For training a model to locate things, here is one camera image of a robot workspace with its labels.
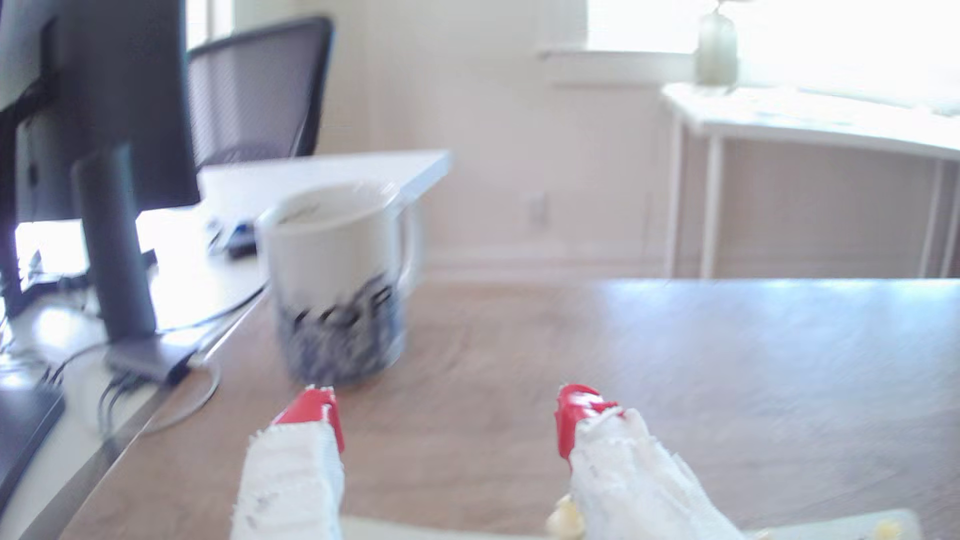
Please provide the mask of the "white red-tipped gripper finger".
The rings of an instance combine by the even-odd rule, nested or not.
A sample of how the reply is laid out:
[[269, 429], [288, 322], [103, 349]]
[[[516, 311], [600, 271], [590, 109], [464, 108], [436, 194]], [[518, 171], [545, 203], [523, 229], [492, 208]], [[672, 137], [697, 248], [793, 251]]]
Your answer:
[[334, 389], [307, 386], [249, 438], [229, 539], [342, 539], [344, 448]]
[[558, 389], [555, 421], [569, 467], [568, 493], [555, 505], [557, 539], [747, 537], [640, 411], [567, 384]]

